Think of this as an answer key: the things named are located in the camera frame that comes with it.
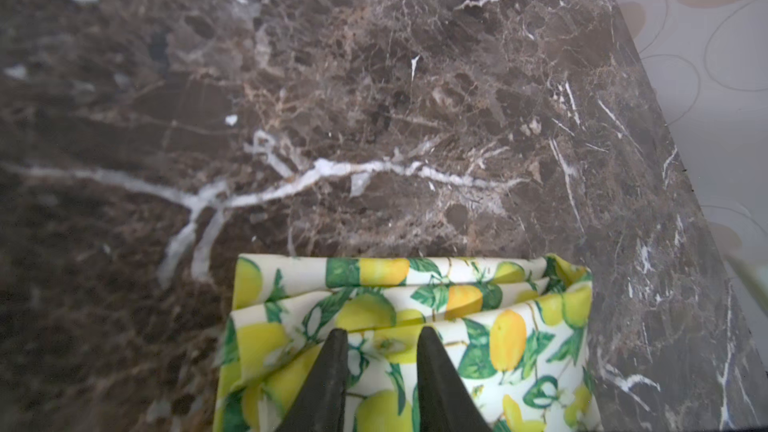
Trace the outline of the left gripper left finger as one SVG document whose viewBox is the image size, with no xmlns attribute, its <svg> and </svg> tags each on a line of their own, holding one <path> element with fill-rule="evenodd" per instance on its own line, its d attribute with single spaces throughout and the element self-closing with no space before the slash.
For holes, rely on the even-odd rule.
<svg viewBox="0 0 768 432">
<path fill-rule="evenodd" d="M 348 374 L 347 332 L 336 328 L 329 334 L 296 400 L 276 430 L 342 431 Z"/>
</svg>

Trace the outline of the lemon print skirt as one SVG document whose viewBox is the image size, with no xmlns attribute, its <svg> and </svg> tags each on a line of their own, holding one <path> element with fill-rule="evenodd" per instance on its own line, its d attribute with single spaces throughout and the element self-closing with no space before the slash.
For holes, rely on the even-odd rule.
<svg viewBox="0 0 768 432">
<path fill-rule="evenodd" d="M 433 328 L 494 431 L 601 428 L 587 368 L 592 275 L 548 254 L 317 258 L 243 254 L 213 427 L 272 431 L 329 334 L 348 334 L 344 427 L 416 431 L 417 342 Z"/>
</svg>

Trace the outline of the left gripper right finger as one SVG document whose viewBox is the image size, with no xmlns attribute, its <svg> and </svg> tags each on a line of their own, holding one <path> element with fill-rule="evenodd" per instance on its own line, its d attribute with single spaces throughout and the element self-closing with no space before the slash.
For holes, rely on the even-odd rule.
<svg viewBox="0 0 768 432">
<path fill-rule="evenodd" d="M 491 430 L 432 327 L 418 338 L 417 377 L 421 432 Z"/>
</svg>

